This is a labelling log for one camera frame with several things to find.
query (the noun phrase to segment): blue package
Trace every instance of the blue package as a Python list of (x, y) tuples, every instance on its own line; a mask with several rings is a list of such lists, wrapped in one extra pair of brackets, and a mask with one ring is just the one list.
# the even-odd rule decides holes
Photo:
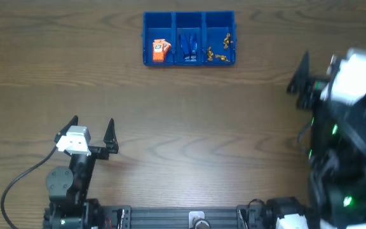
[(189, 60), (190, 59), (190, 50), (189, 50), (189, 43), (187, 42), (187, 39), (186, 39), (186, 35), (181, 34), (179, 36), (179, 38), (180, 38), (180, 47), (182, 48), (182, 51), (183, 51), (184, 60)]
[[(229, 33), (232, 43), (224, 49), (223, 42)], [(155, 39), (170, 43), (171, 49), (164, 62), (153, 61)], [(232, 65), (236, 62), (236, 42), (234, 11), (164, 11), (143, 15), (142, 60), (146, 66)], [(229, 62), (218, 58), (208, 61), (209, 48)]]
[(190, 34), (190, 59), (191, 59), (191, 61), (196, 61), (196, 59), (197, 59), (196, 34)]

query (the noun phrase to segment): table surface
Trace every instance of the table surface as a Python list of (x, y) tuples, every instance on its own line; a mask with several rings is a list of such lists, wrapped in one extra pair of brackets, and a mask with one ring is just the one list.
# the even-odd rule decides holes
[[(142, 64), (144, 11), (235, 10), (233, 67)], [(133, 207), (307, 202), (295, 137), (311, 118), (285, 93), (306, 50), (325, 74), (333, 54), (366, 48), (366, 0), (0, 1), (0, 198), (43, 159), (74, 115), (118, 155), (97, 161), (88, 196)], [(41, 228), (55, 153), (9, 192), (19, 228)], [(0, 211), (0, 228), (7, 228)]]

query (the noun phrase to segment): wooden table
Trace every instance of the wooden table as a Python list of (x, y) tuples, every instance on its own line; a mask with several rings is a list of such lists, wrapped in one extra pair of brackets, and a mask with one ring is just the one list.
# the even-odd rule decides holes
[[(144, 66), (142, 13), (191, 10), (236, 11), (235, 66)], [(97, 161), (88, 194), (104, 205), (306, 203), (295, 137), (311, 114), (286, 86), (306, 50), (325, 74), (352, 46), (366, 48), (366, 0), (0, 1), (0, 198), (78, 115), (95, 145), (115, 119), (120, 152)], [(19, 228), (41, 228), (45, 177), (68, 164), (55, 153), (12, 188)]]

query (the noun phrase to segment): green light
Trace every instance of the green light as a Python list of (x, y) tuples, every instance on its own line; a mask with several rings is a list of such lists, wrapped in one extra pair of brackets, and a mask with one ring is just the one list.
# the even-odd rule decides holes
[(353, 202), (353, 197), (346, 197), (344, 198), (344, 201), (342, 202), (344, 204), (344, 207), (349, 206)]
[(335, 124), (334, 127), (333, 127), (333, 135), (336, 134), (337, 129), (338, 129), (338, 126), (337, 126), (337, 124)]

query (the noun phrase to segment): blue plastic bin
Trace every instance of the blue plastic bin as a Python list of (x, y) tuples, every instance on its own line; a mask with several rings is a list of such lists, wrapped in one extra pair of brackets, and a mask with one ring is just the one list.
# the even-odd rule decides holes
[[(235, 63), (236, 34), (234, 11), (206, 12), (145, 12), (142, 32), (143, 61), (147, 66), (228, 66)], [(231, 43), (224, 49), (223, 40), (231, 34)], [(196, 34), (197, 59), (185, 61), (179, 36)], [(153, 62), (152, 43), (155, 39), (165, 39), (172, 48), (164, 62)], [(207, 60), (207, 48), (211, 46), (214, 54), (225, 55), (230, 62), (213, 58)]]

